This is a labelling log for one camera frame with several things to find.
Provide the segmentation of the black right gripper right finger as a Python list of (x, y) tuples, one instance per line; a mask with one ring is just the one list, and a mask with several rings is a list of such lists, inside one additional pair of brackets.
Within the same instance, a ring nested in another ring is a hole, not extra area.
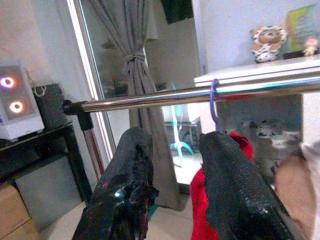
[(207, 220), (221, 240), (293, 240), (287, 211), (240, 145), (218, 131), (199, 139)]

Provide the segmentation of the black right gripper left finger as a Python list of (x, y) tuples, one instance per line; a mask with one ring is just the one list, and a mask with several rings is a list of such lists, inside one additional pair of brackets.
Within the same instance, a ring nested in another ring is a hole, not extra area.
[(141, 127), (126, 130), (83, 209), (74, 240), (144, 240), (159, 191), (153, 185), (153, 139)]

